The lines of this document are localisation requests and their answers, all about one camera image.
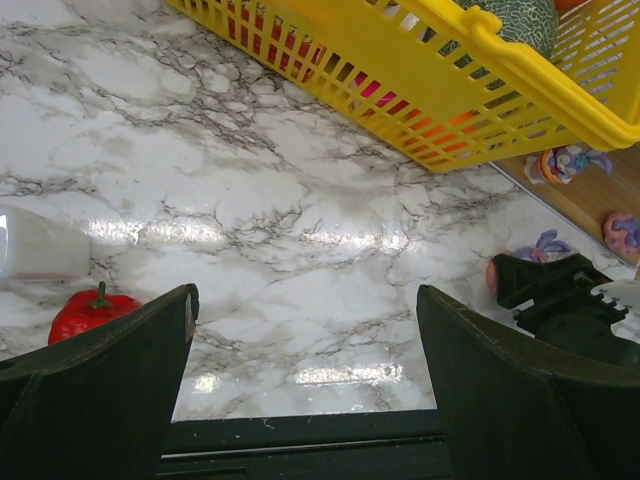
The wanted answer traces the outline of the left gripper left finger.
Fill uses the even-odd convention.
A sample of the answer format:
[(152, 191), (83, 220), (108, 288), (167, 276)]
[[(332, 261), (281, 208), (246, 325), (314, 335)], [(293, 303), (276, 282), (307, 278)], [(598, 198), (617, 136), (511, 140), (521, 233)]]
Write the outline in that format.
[(154, 478), (198, 313), (197, 287), (181, 285), (2, 361), (2, 478)]

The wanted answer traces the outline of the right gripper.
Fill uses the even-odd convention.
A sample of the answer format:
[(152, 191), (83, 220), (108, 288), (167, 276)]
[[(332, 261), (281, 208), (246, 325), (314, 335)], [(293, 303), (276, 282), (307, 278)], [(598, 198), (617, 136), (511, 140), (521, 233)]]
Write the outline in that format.
[[(519, 328), (581, 357), (624, 368), (639, 366), (639, 344), (612, 331), (614, 324), (639, 311), (637, 280), (599, 285), (600, 272), (581, 254), (548, 263), (498, 254), (492, 259), (492, 266), (496, 273), (496, 300), (501, 307), (513, 309), (534, 301), (514, 313)], [(580, 285), (562, 292), (573, 285), (578, 274), (598, 286)]]

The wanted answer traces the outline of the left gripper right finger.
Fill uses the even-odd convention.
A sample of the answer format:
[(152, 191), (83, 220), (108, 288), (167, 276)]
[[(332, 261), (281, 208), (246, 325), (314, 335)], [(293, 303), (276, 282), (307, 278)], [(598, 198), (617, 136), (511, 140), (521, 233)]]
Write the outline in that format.
[(455, 478), (638, 478), (638, 369), (524, 335), (434, 286), (420, 286), (416, 314)]

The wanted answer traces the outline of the purple bunny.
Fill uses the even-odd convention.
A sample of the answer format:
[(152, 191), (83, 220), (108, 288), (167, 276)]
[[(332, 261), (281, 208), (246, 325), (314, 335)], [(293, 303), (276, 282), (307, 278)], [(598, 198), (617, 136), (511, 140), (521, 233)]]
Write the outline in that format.
[(566, 185), (593, 165), (608, 175), (613, 172), (613, 164), (605, 152), (586, 144), (570, 144), (528, 157), (524, 174), (532, 184)]
[[(541, 233), (533, 246), (519, 247), (513, 251), (506, 251), (505, 254), (533, 263), (549, 263), (567, 258), (575, 252), (572, 246), (558, 238), (556, 229), (550, 229)], [(488, 262), (486, 280), (489, 289), (496, 294), (498, 273), (494, 260), (495, 258), (492, 257)]]
[(639, 219), (630, 213), (612, 212), (602, 224), (605, 244), (615, 253), (633, 256), (639, 253)]

